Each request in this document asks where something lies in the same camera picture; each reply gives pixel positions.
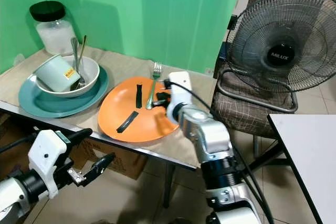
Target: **fan guard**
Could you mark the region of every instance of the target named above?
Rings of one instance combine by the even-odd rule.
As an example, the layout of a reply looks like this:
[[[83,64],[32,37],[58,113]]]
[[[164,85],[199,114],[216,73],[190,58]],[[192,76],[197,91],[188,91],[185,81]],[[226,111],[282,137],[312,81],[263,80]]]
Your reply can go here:
[[[239,15],[226,42],[229,66],[248,85],[312,88],[336,73],[336,1],[258,0]]]

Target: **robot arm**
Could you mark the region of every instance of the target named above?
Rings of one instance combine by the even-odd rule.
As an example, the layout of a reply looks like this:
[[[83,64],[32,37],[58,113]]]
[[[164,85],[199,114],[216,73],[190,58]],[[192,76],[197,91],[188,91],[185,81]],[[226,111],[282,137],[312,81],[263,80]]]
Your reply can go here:
[[[206,200],[214,209],[207,223],[261,223],[242,181],[226,126],[191,103],[191,94],[169,85],[180,84],[191,90],[187,72],[169,74],[166,88],[171,88],[168,118],[180,125],[185,137],[195,146],[206,185]]]
[[[76,173],[74,162],[68,157],[72,147],[91,134],[91,129],[69,137],[60,131],[40,131],[28,153],[30,171],[0,182],[0,224],[16,223],[31,204],[46,196],[54,198],[58,190],[72,182],[86,186],[101,175],[113,161],[113,153],[94,163],[85,175]]]

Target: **white powder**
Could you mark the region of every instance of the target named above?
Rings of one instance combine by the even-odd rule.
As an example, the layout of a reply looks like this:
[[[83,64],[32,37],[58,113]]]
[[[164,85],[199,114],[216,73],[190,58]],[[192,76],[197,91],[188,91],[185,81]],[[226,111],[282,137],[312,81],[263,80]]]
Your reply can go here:
[[[41,22],[36,30],[50,54],[69,55],[72,53],[71,38],[75,37],[72,25],[66,20]]]

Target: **table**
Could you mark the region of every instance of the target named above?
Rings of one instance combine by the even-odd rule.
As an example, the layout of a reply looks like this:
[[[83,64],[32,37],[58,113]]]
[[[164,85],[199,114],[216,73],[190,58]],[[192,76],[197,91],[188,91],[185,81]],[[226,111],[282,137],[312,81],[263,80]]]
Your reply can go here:
[[[271,114],[268,120],[317,223],[335,223],[336,115]]]
[[[86,47],[84,56],[94,59],[106,69],[110,80],[108,92],[127,78],[134,76],[150,78],[154,66],[154,62],[151,60],[142,60],[92,47]],[[80,113],[61,119],[39,118],[25,112],[19,107],[18,93],[20,87],[31,73],[50,57],[51,55],[45,50],[40,50],[0,75],[0,110],[61,130],[78,131],[83,128],[91,128],[93,134],[90,138],[94,140],[164,160],[166,162],[164,206],[168,207],[175,167],[180,166],[194,170],[200,166],[191,141],[183,136],[180,129],[160,140],[147,143],[130,144],[112,139],[104,135],[98,127],[97,114],[101,101]],[[162,70],[162,79],[166,78],[170,72],[185,71],[165,65]],[[216,80],[201,73],[188,72],[193,91],[205,102],[211,104]]]

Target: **black lid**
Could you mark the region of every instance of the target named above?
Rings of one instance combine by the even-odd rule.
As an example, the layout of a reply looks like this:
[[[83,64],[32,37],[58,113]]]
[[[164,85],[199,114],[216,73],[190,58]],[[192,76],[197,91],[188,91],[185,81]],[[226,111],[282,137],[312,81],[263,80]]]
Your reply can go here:
[[[29,8],[34,20],[40,22],[54,21],[65,16],[64,5],[58,1],[43,1]]]

